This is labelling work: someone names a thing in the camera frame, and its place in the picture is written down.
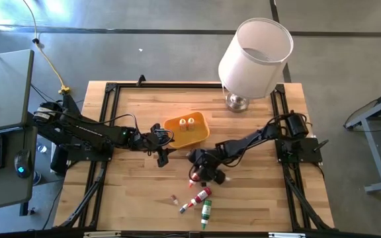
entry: yellow cable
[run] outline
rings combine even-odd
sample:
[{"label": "yellow cable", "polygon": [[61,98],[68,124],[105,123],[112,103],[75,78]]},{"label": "yellow cable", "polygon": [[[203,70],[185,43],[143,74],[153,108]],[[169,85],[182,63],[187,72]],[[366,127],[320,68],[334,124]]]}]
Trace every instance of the yellow cable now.
[{"label": "yellow cable", "polygon": [[[29,5],[27,4],[27,2],[25,0],[23,0],[23,3],[26,4],[27,8],[29,9],[30,11],[30,14],[32,15],[32,18],[33,18],[33,24],[34,24],[34,39],[38,39],[37,37],[37,29],[36,29],[36,20],[34,18],[34,14],[32,12],[32,9],[29,7]],[[62,91],[65,91],[67,93],[70,92],[70,88],[69,87],[66,87],[64,85],[64,82],[63,82],[63,79],[61,78],[60,74],[57,72],[56,68],[54,67],[54,65],[52,64],[52,62],[50,61],[50,59],[48,58],[48,56],[46,56],[46,54],[42,51],[42,49],[39,47],[39,44],[35,41],[33,41],[35,46],[38,48],[39,52],[42,54],[42,56],[44,56],[45,60],[48,62],[48,64],[51,66],[52,70],[54,71],[54,73],[57,75],[58,79],[60,80],[60,83],[61,83],[61,89],[58,91],[59,94],[62,93]]]},{"label": "yellow cable", "polygon": [[38,48],[39,52],[42,54],[42,56],[44,56],[45,60],[50,64],[52,70],[54,70],[54,73],[58,76],[58,79],[60,80],[61,86],[64,87],[63,79],[61,78],[60,74],[57,72],[54,65],[52,65],[52,62],[50,61],[50,59],[48,59],[48,56],[46,56],[46,54],[42,51],[42,49],[39,47],[39,45],[37,43],[35,43],[35,45]]}]

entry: red bottle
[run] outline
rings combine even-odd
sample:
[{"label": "red bottle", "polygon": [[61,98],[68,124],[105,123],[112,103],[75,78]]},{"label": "red bottle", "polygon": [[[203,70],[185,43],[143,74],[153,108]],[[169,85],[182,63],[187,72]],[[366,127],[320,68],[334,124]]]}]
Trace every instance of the red bottle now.
[{"label": "red bottle", "polygon": [[211,189],[210,188],[204,188],[198,195],[196,195],[188,204],[188,208],[190,208],[193,205],[197,205],[198,203],[204,201],[205,198],[207,198],[209,195],[211,195]]}]

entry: silver lamp base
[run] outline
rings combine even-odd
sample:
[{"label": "silver lamp base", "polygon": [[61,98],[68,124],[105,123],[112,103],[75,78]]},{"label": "silver lamp base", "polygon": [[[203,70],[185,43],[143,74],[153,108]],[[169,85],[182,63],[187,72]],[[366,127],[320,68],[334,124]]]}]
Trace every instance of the silver lamp base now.
[{"label": "silver lamp base", "polygon": [[232,112],[243,112],[248,109],[249,100],[229,93],[226,97],[226,105]]}]

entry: white lampshade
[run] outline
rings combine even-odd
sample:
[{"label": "white lampshade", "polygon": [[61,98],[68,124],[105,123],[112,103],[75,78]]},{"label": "white lampshade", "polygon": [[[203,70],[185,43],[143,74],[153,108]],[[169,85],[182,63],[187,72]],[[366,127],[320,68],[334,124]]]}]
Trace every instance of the white lampshade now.
[{"label": "white lampshade", "polygon": [[220,80],[241,98],[268,96],[280,80],[293,46],[289,31],[281,24],[249,19],[237,29],[218,66]]}]

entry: bottle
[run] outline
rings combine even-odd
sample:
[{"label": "bottle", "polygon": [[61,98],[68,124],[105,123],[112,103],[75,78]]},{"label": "bottle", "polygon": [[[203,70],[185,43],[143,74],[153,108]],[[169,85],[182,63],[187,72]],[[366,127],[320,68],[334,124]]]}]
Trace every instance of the bottle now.
[{"label": "bottle", "polygon": [[189,179],[189,188],[192,187],[194,184],[196,184],[195,181],[200,180],[197,173],[193,173],[191,178],[192,179]]},{"label": "bottle", "polygon": [[186,211],[187,208],[188,208],[188,204],[185,204],[183,205],[183,207],[180,208],[179,212],[182,214],[183,212]]},{"label": "bottle", "polygon": [[36,150],[38,150],[41,153],[45,153],[47,148],[42,143],[38,142],[38,143],[36,143]]},{"label": "bottle", "polygon": [[211,189],[210,188],[204,188],[201,192],[198,193],[188,204],[188,208],[190,208],[193,205],[197,205],[198,203],[202,202],[205,198],[207,198],[209,195],[211,195]]},{"label": "bottle", "polygon": [[186,120],[185,119],[180,119],[180,121],[179,121],[179,126],[180,126],[180,131],[181,132],[185,132],[185,131],[187,131],[188,129],[187,129],[187,126],[186,126]]},{"label": "bottle", "polygon": [[195,120],[193,118],[188,119],[188,130],[193,131],[195,129]]},{"label": "bottle", "polygon": [[177,197],[176,197],[174,194],[171,195],[170,198],[172,199],[172,201],[173,201],[173,203],[174,203],[175,205],[179,205],[179,201],[177,200]]},{"label": "bottle", "polygon": [[201,213],[202,229],[205,229],[206,224],[208,224],[208,219],[210,219],[210,214],[211,214],[211,200],[205,200],[204,206],[202,207],[202,213]]}]

